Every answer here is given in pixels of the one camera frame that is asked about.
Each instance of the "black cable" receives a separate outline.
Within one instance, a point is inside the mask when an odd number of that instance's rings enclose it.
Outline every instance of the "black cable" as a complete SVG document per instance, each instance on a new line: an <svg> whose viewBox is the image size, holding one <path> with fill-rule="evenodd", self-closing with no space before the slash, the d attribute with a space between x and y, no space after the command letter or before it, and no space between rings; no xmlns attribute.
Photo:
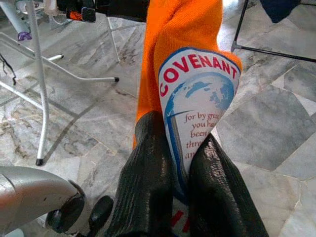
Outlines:
<svg viewBox="0 0 316 237"><path fill-rule="evenodd" d="M15 74L15 72L14 72L14 70L13 70L13 68L11 67L11 65L6 61L6 59L2 56L2 54L0 53L0 60L2 61L2 69L3 69L3 71L4 71L4 73L6 74L6 75L8 75L8 73L6 72L6 70L5 70L5 67L7 66L10 70L11 70L11 72L13 73L13 78L12 78L12 80L13 80L13 85L16 85L16 74Z"/></svg>

